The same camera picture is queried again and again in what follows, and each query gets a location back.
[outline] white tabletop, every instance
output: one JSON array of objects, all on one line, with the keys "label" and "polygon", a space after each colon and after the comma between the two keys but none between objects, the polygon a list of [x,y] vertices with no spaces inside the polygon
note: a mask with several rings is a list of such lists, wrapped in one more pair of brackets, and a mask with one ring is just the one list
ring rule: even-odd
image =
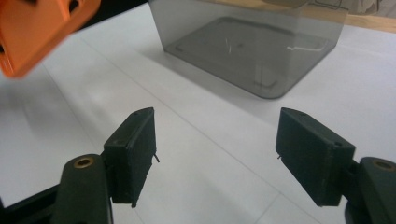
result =
[{"label": "white tabletop", "polygon": [[143,5],[68,37],[25,79],[0,77],[5,206],[59,183],[101,153],[132,112],[155,109],[158,156],[136,209],[115,223],[345,223],[318,208],[275,151],[282,106],[396,161],[396,35],[346,26],[337,47],[285,96],[265,100],[163,52]]}]

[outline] gray translucent bin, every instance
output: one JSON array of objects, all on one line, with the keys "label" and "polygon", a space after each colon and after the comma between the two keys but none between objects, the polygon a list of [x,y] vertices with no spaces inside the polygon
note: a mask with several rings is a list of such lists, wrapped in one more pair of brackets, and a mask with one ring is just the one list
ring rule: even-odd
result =
[{"label": "gray translucent bin", "polygon": [[163,49],[262,98],[285,94],[336,45],[346,0],[150,0]]}]

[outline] orange plastic part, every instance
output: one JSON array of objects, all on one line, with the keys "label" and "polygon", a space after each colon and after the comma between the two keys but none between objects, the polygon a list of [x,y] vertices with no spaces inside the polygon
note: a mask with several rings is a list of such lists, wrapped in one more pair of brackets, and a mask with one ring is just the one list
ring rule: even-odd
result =
[{"label": "orange plastic part", "polygon": [[23,77],[84,24],[100,0],[0,0],[0,66]]}]

